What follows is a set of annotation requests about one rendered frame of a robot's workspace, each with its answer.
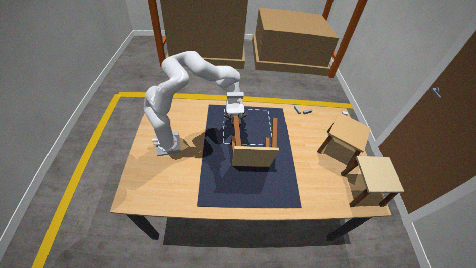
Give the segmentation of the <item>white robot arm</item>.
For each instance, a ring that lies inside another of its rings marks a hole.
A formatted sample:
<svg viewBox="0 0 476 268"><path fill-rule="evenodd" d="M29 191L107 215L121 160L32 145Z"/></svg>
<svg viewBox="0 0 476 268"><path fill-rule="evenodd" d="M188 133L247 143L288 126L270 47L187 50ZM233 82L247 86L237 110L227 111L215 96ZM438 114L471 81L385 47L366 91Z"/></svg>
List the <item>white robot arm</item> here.
<svg viewBox="0 0 476 268"><path fill-rule="evenodd" d="M205 61L196 51L187 51L166 58L161 65L168 81L150 87L144 98L144 113L154 128L160 150L169 152L177 146L177 138L170 127L167 113L170 110L173 95L189 83L189 75L183 66L196 76L208 81L216 81L217 85L227 90L227 98L243 98L240 92L240 74L230 66L214 66ZM157 142L155 142L157 141Z"/></svg>

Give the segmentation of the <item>dark blue mat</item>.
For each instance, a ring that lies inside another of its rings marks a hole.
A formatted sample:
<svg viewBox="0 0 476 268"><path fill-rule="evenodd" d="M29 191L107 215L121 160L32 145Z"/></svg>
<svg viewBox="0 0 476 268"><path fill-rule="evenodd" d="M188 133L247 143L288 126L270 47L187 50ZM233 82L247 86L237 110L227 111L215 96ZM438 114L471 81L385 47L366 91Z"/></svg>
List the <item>dark blue mat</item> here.
<svg viewBox="0 0 476 268"><path fill-rule="evenodd" d="M239 127L241 146L265 147L277 118L279 152L270 167L232 166L235 133L224 110L226 105L208 106L197 206L302 208L283 108L244 106Z"/></svg>

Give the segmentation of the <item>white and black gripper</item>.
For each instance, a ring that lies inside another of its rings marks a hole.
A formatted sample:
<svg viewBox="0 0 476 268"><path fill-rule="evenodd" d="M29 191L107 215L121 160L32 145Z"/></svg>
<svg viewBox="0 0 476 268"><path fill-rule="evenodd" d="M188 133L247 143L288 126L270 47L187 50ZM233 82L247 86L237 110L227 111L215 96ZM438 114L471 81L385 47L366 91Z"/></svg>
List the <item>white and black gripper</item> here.
<svg viewBox="0 0 476 268"><path fill-rule="evenodd" d="M243 115L242 115L243 113ZM228 115L227 115L228 114ZM245 117L247 114L244 111L243 102L240 98L228 98L226 101L226 112L224 117L227 117L231 120L231 125L234 127L234 116L238 116L239 118L239 127L241 125L241 119Z"/></svg>

